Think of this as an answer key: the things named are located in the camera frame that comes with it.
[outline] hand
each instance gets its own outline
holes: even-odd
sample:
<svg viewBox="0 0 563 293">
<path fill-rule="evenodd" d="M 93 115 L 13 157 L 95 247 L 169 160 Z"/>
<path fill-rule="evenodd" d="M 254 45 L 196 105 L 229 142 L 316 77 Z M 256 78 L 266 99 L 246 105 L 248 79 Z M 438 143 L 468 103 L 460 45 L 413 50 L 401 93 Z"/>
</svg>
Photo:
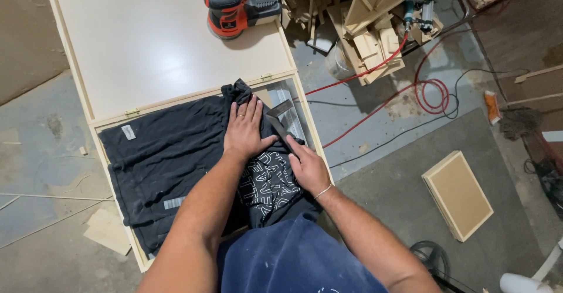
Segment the hand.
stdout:
<svg viewBox="0 0 563 293">
<path fill-rule="evenodd" d="M 287 135 L 287 142 L 299 157 L 298 159 L 293 153 L 289 154 L 289 163 L 297 181 L 309 193 L 317 196 L 332 183 L 327 165 L 309 147 L 301 146 L 290 135 Z"/>
<path fill-rule="evenodd" d="M 238 112 L 236 102 L 231 104 L 229 124 L 225 132 L 223 144 L 225 153 L 234 153 L 235 156 L 247 162 L 250 158 L 261 153 L 278 140 L 276 135 L 260 138 L 260 120 L 262 118 L 262 101 L 256 95 L 248 103 L 242 104 Z"/>
</svg>

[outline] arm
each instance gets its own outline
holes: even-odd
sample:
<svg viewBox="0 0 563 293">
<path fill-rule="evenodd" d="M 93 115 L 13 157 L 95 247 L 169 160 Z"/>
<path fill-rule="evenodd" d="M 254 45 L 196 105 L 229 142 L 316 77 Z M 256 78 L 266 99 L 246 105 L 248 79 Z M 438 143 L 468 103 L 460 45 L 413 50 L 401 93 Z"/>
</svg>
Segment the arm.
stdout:
<svg viewBox="0 0 563 293">
<path fill-rule="evenodd" d="M 221 160 L 179 207 L 158 257 L 137 292 L 215 292 L 216 255 L 247 161 L 276 141 L 260 139 L 262 102 L 255 95 L 237 112 L 232 103 Z"/>
<path fill-rule="evenodd" d="M 313 196 L 331 185 L 323 159 L 287 137 L 300 185 Z M 348 249 L 391 293 L 441 292 L 420 261 L 377 218 L 332 186 L 317 201 L 338 228 Z"/>
</svg>

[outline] brass hinge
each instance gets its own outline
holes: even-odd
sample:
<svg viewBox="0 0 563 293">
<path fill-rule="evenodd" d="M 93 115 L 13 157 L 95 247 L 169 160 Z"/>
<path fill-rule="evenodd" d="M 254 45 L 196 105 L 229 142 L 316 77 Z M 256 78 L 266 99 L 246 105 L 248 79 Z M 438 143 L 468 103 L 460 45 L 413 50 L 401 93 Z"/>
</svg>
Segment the brass hinge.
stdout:
<svg viewBox="0 0 563 293">
<path fill-rule="evenodd" d="M 260 78 L 262 79 L 262 82 L 270 81 L 272 80 L 272 74 L 264 74 L 263 76 L 260 76 Z"/>
<path fill-rule="evenodd" d="M 136 108 L 136 109 L 134 109 L 134 110 L 127 110 L 127 111 L 125 111 L 125 116 L 126 116 L 126 117 L 130 117 L 131 115 L 139 115 L 139 114 L 140 114 L 140 112 L 139 112 L 139 109 L 138 109 L 138 108 Z"/>
</svg>

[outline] gray mat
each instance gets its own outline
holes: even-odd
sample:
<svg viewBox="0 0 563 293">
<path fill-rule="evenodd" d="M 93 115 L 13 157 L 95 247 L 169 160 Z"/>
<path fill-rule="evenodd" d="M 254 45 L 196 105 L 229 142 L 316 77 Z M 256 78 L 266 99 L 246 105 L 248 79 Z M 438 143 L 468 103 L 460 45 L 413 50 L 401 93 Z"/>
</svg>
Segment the gray mat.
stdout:
<svg viewBox="0 0 563 293">
<path fill-rule="evenodd" d="M 450 233 L 420 177 L 461 150 L 494 214 L 464 243 Z M 431 240 L 450 258 L 452 277 L 481 293 L 500 292 L 506 272 L 531 277 L 543 256 L 487 117 L 476 109 L 342 179 L 338 187 L 379 218 L 407 246 Z M 471 292 L 456 283 L 464 291 Z"/>
</svg>

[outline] clothing label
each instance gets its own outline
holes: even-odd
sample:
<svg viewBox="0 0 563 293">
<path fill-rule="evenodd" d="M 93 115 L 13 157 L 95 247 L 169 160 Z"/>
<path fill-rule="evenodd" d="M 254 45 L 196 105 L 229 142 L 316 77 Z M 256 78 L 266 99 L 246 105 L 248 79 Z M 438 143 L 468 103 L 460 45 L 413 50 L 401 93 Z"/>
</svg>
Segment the clothing label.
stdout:
<svg viewBox="0 0 563 293">
<path fill-rule="evenodd" d="M 186 196 L 177 197 L 177 198 L 173 198 L 171 200 L 165 201 L 165 210 L 173 209 L 175 207 L 179 207 L 180 204 L 182 203 L 182 201 L 184 200 L 184 198 L 186 198 Z"/>
<path fill-rule="evenodd" d="M 137 138 L 137 137 L 135 137 L 135 134 L 133 133 L 133 130 L 131 129 L 131 126 L 130 126 L 130 125 L 122 126 L 121 129 L 122 129 L 123 132 L 125 133 L 125 137 L 127 137 L 127 140 L 131 140 L 131 139 Z"/>
</svg>

